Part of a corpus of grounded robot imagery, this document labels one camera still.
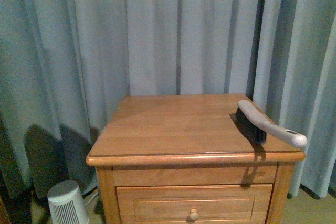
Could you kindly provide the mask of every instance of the black bristles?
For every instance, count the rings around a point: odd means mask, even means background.
[[[251,121],[246,117],[246,115],[241,111],[240,108],[237,109],[236,118],[244,131],[247,139],[253,144],[264,144],[266,143],[266,132],[259,129],[257,126],[251,123]]]

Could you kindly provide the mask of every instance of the drawer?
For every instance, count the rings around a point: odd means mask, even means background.
[[[117,187],[123,224],[265,223],[272,185]]]

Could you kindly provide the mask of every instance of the hanging hole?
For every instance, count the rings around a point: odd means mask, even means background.
[[[292,133],[292,134],[298,134],[297,132],[295,132],[295,131],[290,131],[290,130],[286,130],[286,132],[289,132],[289,133]]]

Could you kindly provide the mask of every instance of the brush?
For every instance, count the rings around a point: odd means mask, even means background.
[[[251,143],[264,144],[270,134],[294,147],[303,148],[307,144],[304,135],[271,123],[250,101],[238,102],[236,117]]]

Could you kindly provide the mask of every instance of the heater grille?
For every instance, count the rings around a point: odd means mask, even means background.
[[[56,224],[79,224],[73,201],[64,205],[53,206],[55,210]]]

